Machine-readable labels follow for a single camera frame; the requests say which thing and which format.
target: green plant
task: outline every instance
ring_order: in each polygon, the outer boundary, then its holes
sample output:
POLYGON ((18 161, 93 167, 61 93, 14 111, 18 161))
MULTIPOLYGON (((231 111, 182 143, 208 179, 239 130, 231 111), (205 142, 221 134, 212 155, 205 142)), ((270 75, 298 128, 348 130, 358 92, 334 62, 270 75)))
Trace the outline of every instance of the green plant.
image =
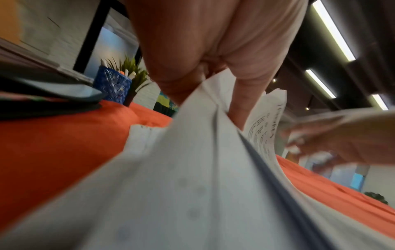
POLYGON ((134 58, 130 59, 127 55, 125 55, 125 60, 122 62, 119 60, 119 64, 115 62, 114 57, 112 58, 114 61, 114 64, 111 62, 111 60, 106 60, 107 61, 107 66, 113 70, 116 71, 122 71, 125 72, 128 70, 128 75, 134 75, 135 77, 132 79, 132 84, 130 85, 130 90, 129 91, 135 91, 138 92, 145 86, 147 86, 149 83, 142 85, 147 79, 148 79, 148 72, 146 70, 143 70, 140 68, 140 62, 136 63, 136 60, 134 58))
POLYGON ((375 200, 378 200, 378 201, 388 205, 388 202, 386 201, 384 196, 382 196, 381 194, 376 194, 376 193, 373 193, 373 192, 365 192, 365 195, 367 195, 367 196, 369 196, 369 197, 371 197, 371 198, 373 198, 375 200))

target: pen holder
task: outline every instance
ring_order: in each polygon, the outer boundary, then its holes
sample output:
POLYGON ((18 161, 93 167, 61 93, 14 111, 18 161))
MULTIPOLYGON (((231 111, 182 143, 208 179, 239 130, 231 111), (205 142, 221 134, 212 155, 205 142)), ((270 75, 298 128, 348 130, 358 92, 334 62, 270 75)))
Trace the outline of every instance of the pen holder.
POLYGON ((123 104, 130 89, 132 80, 116 70, 100 66, 93 87, 106 93, 104 100, 123 104))

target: fluorescent light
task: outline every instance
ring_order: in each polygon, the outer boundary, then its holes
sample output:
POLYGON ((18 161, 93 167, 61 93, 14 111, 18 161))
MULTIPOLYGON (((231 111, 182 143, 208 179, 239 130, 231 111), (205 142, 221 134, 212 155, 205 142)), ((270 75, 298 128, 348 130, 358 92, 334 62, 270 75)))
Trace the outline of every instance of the fluorescent light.
POLYGON ((313 78, 313 80, 325 91, 332 99, 336 96, 328 89, 327 86, 313 73, 312 70, 306 70, 306 72, 313 78))
POLYGON ((380 106, 382 110, 388 110, 387 105, 384 103, 383 99, 381 98, 380 95, 372 95, 373 99, 376 101, 376 103, 380 106))
POLYGON ((332 35, 332 37, 336 41, 337 45, 342 50, 343 54, 346 56, 347 60, 349 62, 355 60, 354 54, 351 52, 346 41, 340 34, 339 30, 337 29, 335 23, 333 22, 332 18, 330 17, 325 6, 322 4, 321 0, 318 0, 315 3, 313 3, 313 8, 317 11, 318 15, 324 22, 326 28, 328 28, 330 34, 332 35))

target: skin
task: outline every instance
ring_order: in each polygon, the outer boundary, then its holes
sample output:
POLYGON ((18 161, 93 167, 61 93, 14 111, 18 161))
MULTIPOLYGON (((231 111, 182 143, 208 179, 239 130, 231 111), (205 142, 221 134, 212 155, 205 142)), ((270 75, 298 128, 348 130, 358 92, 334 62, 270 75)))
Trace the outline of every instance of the skin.
POLYGON ((283 131, 284 136, 302 133, 288 147, 298 146, 300 156, 320 151, 336 156, 320 167, 324 171, 335 165, 356 163, 364 165, 395 164, 395 112, 374 112, 358 119, 339 116, 296 124, 283 131))
POLYGON ((307 0, 126 0, 150 77, 180 105, 227 67, 240 129, 280 68, 307 0))

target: blurry hand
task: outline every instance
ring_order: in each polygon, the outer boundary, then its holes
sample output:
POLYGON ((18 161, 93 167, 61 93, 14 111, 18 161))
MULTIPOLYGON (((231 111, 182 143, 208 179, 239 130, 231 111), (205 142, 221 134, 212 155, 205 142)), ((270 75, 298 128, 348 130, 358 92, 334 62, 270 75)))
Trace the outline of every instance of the blurry hand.
POLYGON ((285 131, 303 133, 302 139, 287 145, 298 146, 300 156, 320 151, 335 153, 320 170, 335 165, 395 164, 395 112, 374 113, 359 119, 340 116, 297 124, 285 131))
POLYGON ((307 0, 126 0, 150 77, 176 104, 216 72, 236 76, 239 128, 280 68, 307 0))

